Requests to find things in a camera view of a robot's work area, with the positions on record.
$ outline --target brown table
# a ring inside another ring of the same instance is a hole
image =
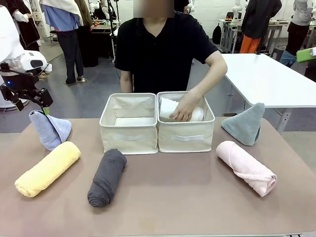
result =
[[[22,196],[14,181],[48,151],[28,126],[1,153],[0,235],[8,237],[101,237],[142,235],[268,235],[316,231],[316,176],[263,120],[254,147],[244,147],[278,176],[259,197],[215,154],[233,140],[216,119],[213,151],[127,156],[110,206],[89,205],[87,192],[103,156],[99,119],[71,119],[69,140],[80,159],[47,190]]]

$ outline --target gray towel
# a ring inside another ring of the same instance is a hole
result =
[[[222,128],[246,146],[253,146],[260,133],[265,104],[257,103],[239,115],[222,121]]]
[[[91,206],[104,207],[112,201],[127,160],[117,149],[105,152],[88,192]]]

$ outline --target white towel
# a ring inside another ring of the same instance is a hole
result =
[[[159,117],[160,119],[168,119],[170,120],[170,115],[173,114],[173,112],[176,110],[179,102],[169,100],[166,98],[160,99],[160,113]],[[192,112],[192,118],[190,122],[195,121],[203,121],[204,118],[204,111],[200,107],[196,107]]]

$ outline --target green folder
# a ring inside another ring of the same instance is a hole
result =
[[[311,55],[312,48],[300,50],[296,53],[297,62],[302,63],[306,61],[310,61],[312,59],[316,59],[316,56]]]

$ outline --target storage bin handle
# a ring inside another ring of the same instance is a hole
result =
[[[126,141],[135,141],[139,139],[146,138],[146,135],[140,134],[137,136],[125,136],[125,135],[117,135],[113,138],[113,140],[126,140]]]
[[[171,135],[170,139],[171,140],[177,140],[177,141],[180,141],[180,142],[200,141],[200,140],[204,140],[204,135],[189,136],[189,137],[182,137],[182,136]]]

